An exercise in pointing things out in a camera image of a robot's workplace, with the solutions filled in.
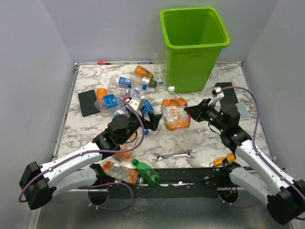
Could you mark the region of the black flat box right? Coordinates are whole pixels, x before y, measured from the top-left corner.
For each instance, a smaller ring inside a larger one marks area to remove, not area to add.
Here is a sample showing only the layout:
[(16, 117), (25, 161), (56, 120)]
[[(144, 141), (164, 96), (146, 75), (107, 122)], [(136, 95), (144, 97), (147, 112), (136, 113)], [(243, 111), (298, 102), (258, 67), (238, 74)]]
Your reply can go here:
[[(216, 83), (215, 87), (221, 87), (222, 89), (225, 87), (230, 87), (233, 86), (231, 82), (221, 82), (221, 83)], [(236, 93), (233, 88), (226, 89), (224, 91), (224, 98), (220, 101), (221, 104), (223, 103), (233, 103), (237, 104), (239, 103)]]

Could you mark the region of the black flat box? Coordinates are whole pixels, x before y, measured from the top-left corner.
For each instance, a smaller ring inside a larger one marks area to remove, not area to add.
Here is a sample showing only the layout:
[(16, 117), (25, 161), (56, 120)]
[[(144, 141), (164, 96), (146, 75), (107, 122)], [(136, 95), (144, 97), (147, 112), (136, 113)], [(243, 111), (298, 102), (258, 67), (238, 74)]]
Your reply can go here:
[[(221, 87), (222, 89), (225, 87), (230, 87), (233, 86), (231, 82), (221, 82), (221, 83), (216, 83), (215, 87)], [(221, 104), (223, 103), (233, 103), (237, 104), (239, 103), (236, 93), (233, 88), (226, 89), (224, 91), (224, 98), (220, 101)]]
[(99, 113), (99, 110), (94, 105), (97, 100), (94, 90), (78, 93), (78, 99), (83, 117), (88, 117), (90, 115)]

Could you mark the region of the green plastic bin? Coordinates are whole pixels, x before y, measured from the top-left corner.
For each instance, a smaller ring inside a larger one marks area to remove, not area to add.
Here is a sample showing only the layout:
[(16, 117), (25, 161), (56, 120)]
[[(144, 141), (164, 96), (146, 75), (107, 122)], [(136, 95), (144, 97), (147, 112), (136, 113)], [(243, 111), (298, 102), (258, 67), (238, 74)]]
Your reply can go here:
[(221, 51), (231, 43), (219, 12), (212, 6), (164, 9), (160, 22), (166, 85), (177, 93), (202, 91)]

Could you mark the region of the orange bottle at front edge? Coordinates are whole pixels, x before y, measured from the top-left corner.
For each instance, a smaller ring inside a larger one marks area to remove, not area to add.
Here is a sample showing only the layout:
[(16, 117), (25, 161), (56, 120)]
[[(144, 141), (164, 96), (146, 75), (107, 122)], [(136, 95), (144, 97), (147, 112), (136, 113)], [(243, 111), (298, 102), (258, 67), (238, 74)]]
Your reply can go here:
[(139, 172), (135, 169), (121, 166), (117, 162), (107, 161), (103, 166), (103, 171), (108, 176), (117, 180), (123, 181), (128, 184), (142, 184), (143, 178), (139, 175)]

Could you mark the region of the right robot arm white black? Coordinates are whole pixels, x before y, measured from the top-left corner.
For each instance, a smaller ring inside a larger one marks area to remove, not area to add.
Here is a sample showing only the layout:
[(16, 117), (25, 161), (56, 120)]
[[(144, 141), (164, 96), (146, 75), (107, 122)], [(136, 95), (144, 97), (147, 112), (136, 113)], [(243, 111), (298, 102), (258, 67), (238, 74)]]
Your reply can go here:
[(220, 111), (209, 99), (184, 110), (197, 121), (207, 121), (220, 131), (222, 143), (244, 160), (256, 175), (236, 167), (219, 174), (220, 183), (229, 187), (233, 183), (247, 190), (267, 208), (271, 217), (285, 225), (305, 211), (305, 182), (295, 180), (280, 169), (254, 143), (254, 138), (239, 126), (240, 113), (235, 104), (224, 103)]

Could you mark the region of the silver open-end wrench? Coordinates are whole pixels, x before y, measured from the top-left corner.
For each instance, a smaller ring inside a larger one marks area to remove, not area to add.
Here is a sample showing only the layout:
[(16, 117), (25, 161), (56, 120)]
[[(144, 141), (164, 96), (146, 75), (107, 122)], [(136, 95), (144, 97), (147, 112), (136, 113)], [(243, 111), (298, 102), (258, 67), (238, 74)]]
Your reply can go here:
[(195, 158), (194, 156), (195, 153), (196, 151), (189, 149), (184, 153), (167, 154), (167, 155), (153, 154), (154, 156), (156, 156), (156, 158), (152, 159), (152, 161), (159, 162), (164, 159), (172, 159), (172, 158), (180, 158), (180, 157)]

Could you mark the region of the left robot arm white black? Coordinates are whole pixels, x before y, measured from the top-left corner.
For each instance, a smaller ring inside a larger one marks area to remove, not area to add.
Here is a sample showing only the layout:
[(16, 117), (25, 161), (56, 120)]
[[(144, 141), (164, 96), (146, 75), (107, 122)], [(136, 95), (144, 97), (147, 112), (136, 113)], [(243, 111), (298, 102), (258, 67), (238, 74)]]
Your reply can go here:
[(162, 117), (162, 114), (149, 112), (149, 119), (146, 120), (131, 102), (126, 103), (125, 107), (128, 116), (116, 115), (104, 132), (79, 150), (42, 165), (37, 162), (28, 164), (19, 181), (21, 193), (18, 201), (27, 203), (34, 210), (46, 205), (54, 196), (75, 188), (101, 188), (105, 184), (105, 176), (98, 162), (121, 153), (120, 146), (139, 128), (155, 131)]

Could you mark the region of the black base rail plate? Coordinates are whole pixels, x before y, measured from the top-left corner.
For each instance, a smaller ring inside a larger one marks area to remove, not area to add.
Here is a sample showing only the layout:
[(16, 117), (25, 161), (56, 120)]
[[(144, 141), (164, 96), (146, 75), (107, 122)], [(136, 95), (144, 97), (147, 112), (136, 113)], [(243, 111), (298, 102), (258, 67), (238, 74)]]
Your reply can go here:
[(159, 184), (151, 186), (147, 181), (143, 184), (128, 186), (108, 185), (90, 188), (88, 197), (96, 204), (109, 199), (133, 198), (217, 198), (218, 192), (229, 192), (237, 184), (230, 178), (233, 172), (245, 172), (253, 175), (254, 171), (246, 170), (236, 162), (220, 168), (159, 168), (155, 171), (161, 176)]

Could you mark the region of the small orange bottle left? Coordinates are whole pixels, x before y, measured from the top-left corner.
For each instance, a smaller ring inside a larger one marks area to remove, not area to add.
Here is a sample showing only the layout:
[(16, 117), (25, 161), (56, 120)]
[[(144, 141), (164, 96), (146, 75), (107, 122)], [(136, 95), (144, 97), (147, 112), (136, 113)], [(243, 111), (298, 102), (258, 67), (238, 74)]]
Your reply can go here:
[(97, 100), (103, 98), (104, 96), (107, 96), (108, 95), (108, 91), (107, 89), (105, 88), (99, 88), (97, 91), (96, 91), (96, 98)]

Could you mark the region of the orange juice bottle back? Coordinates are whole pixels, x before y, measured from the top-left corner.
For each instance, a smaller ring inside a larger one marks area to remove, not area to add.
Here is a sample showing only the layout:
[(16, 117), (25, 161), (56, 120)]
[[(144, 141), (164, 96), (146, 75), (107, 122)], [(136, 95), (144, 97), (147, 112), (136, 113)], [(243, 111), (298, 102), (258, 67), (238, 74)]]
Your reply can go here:
[(147, 78), (153, 78), (153, 74), (150, 73), (147, 69), (145, 69), (144, 67), (138, 65), (135, 70), (134, 73), (138, 76), (143, 77), (147, 77)]

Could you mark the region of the clear bottle blue label back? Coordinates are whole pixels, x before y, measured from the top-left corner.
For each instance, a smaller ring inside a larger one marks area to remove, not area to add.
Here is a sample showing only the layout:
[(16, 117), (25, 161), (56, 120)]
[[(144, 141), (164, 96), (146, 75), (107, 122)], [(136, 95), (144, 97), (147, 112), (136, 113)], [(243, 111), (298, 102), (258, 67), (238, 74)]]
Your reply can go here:
[(118, 83), (124, 86), (127, 86), (129, 88), (135, 88), (139, 87), (142, 88), (142, 77), (138, 76), (136, 74), (131, 74), (129, 78), (119, 76), (119, 75), (112, 75), (110, 77), (110, 82), (112, 83)]

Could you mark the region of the large orange label bottle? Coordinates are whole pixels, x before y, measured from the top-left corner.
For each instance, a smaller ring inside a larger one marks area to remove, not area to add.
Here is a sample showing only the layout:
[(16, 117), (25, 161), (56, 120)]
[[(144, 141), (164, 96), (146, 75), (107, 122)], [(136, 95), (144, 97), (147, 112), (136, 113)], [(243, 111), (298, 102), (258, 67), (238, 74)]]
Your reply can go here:
[(188, 106), (187, 101), (175, 92), (175, 87), (167, 88), (168, 94), (161, 104), (163, 122), (167, 130), (189, 128), (191, 118), (184, 108)]

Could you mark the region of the tall clear bottle by bin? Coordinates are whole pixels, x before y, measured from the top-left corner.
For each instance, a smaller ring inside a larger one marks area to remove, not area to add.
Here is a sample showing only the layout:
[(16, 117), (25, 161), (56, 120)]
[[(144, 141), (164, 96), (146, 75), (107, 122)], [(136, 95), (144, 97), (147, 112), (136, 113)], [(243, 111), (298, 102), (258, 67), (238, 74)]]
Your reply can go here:
[(164, 83), (164, 74), (163, 74), (163, 62), (158, 53), (155, 53), (152, 57), (152, 64), (153, 64), (153, 72), (154, 77), (158, 84)]

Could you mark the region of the black flat box left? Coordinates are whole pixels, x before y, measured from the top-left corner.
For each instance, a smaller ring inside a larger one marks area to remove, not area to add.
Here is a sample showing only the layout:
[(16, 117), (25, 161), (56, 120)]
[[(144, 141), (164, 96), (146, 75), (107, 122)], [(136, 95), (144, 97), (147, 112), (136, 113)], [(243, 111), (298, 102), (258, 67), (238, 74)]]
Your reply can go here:
[(90, 115), (99, 113), (99, 110), (94, 105), (97, 100), (94, 90), (78, 93), (78, 99), (83, 117), (88, 117)]

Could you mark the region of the blue label water bottle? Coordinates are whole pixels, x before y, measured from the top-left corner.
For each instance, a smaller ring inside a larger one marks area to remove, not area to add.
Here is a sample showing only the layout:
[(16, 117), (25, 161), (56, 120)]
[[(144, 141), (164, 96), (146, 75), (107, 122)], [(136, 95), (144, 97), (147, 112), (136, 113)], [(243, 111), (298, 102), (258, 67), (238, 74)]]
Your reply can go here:
[(145, 96), (143, 96), (143, 95), (140, 96), (140, 99), (143, 102), (143, 105), (145, 106), (145, 108), (143, 110), (143, 115), (144, 115), (144, 117), (148, 118), (150, 111), (154, 113), (154, 108)]

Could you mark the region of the clear bottle light-blue label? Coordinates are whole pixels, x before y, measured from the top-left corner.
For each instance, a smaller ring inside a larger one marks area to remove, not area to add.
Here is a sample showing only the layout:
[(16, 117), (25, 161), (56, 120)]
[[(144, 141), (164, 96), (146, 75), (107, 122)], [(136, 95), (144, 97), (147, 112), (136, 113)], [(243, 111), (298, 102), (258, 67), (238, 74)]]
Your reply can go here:
[(99, 112), (104, 112), (106, 110), (113, 110), (114, 108), (117, 108), (119, 106), (119, 103), (115, 95), (109, 94), (96, 100), (94, 106)]

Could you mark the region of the red marker pen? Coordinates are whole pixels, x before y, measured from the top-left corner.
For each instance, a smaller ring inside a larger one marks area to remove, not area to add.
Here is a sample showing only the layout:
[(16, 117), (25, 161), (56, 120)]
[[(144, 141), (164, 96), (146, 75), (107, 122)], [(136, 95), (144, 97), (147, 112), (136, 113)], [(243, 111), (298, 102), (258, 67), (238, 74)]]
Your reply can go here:
[(99, 61), (97, 62), (98, 65), (111, 65), (110, 62), (102, 62), (102, 61)]

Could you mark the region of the green plastic bottle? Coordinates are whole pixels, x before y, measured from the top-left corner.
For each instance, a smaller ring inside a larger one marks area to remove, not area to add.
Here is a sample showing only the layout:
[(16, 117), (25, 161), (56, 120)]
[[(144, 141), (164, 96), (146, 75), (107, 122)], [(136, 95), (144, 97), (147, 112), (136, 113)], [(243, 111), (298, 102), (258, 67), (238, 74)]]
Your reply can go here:
[(149, 185), (156, 186), (159, 184), (161, 179), (160, 175), (154, 171), (148, 164), (145, 162), (140, 162), (137, 159), (132, 161), (132, 164), (135, 166), (136, 170), (139, 172)]

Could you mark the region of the crushed orange bottle front left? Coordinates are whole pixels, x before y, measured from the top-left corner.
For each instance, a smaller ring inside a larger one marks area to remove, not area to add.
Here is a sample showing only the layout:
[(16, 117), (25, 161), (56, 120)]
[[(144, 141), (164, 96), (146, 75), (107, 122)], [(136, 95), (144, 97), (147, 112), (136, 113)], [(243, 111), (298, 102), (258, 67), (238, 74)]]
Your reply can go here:
[[(133, 134), (126, 143), (123, 145), (120, 145), (121, 151), (132, 149), (137, 144), (137, 138), (138, 136), (136, 134)], [(123, 153), (115, 153), (112, 155), (115, 161), (117, 162), (125, 162), (127, 161), (133, 154), (133, 151), (123, 152)]]

